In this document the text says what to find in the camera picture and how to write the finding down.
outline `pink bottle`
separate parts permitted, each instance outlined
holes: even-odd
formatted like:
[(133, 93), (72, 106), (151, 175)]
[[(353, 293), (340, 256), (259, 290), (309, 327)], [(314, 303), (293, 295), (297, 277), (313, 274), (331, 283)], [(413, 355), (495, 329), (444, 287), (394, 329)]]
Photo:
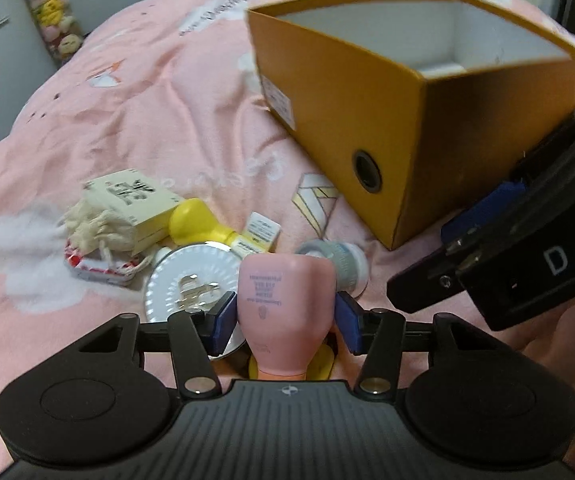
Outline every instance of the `pink bottle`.
[(239, 269), (238, 318), (263, 380), (298, 381), (334, 319), (336, 269), (305, 254), (250, 254)]

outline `yellow rubber bulb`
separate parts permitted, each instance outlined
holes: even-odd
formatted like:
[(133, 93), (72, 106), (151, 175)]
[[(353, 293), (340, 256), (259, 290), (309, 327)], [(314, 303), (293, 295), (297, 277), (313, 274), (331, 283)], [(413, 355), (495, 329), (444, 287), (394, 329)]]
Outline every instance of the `yellow rubber bulb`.
[(231, 245), (238, 234), (231, 227), (219, 224), (210, 208), (200, 198), (181, 202), (170, 216), (170, 238), (180, 247), (203, 242)]

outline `bed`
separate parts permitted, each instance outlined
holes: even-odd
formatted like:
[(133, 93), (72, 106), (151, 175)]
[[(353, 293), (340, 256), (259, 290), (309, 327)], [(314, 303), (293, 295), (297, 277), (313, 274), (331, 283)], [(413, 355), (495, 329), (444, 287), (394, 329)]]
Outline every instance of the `bed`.
[[(181, 196), (202, 198), (235, 229), (258, 211), (282, 225), (277, 251), (319, 237), (356, 243), (371, 264), (365, 308), (390, 306), (387, 279), (439, 246), (430, 229), (385, 250), (272, 119), (244, 20), (248, 6), (269, 1), (135, 4), (96, 29), (29, 99), (0, 142), (0, 391), (121, 312), (146, 320), (142, 282), (85, 282), (63, 263), (58, 219), (96, 176), (136, 168)], [(568, 35), (523, 0), (488, 1)], [(412, 319), (442, 311), (483, 326), (464, 294)], [(497, 336), (575, 387), (575, 300)], [(340, 352), (333, 377), (352, 382), (360, 359)], [(425, 366), (422, 356), (406, 357), (401, 384)], [(224, 386), (236, 376), (224, 360), (215, 367)], [(167, 356), (148, 356), (146, 369), (173, 384)], [(575, 468), (575, 439), (567, 461)], [(0, 471), (10, 462), (0, 439)]]

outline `black ring grommet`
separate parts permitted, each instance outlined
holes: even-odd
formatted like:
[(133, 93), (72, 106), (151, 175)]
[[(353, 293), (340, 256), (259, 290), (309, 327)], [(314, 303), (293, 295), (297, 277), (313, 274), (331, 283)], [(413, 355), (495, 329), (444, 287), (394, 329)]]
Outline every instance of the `black ring grommet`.
[(354, 155), (352, 155), (352, 167), (361, 186), (363, 186), (368, 193), (378, 193), (381, 191), (381, 185), (383, 184), (381, 172), (368, 152), (364, 152), (363, 150), (354, 152)]

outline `small cardboard box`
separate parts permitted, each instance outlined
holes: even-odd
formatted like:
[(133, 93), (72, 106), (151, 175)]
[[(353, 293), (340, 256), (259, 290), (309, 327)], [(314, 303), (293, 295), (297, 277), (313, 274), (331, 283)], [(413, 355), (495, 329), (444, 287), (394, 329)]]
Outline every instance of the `small cardboard box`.
[(482, 0), (290, 0), (248, 25), (273, 114), (388, 248), (575, 107), (575, 46)]
[(113, 209), (135, 230), (137, 254), (168, 235), (174, 208), (183, 199), (136, 170), (100, 176), (84, 186), (83, 198), (93, 207)]

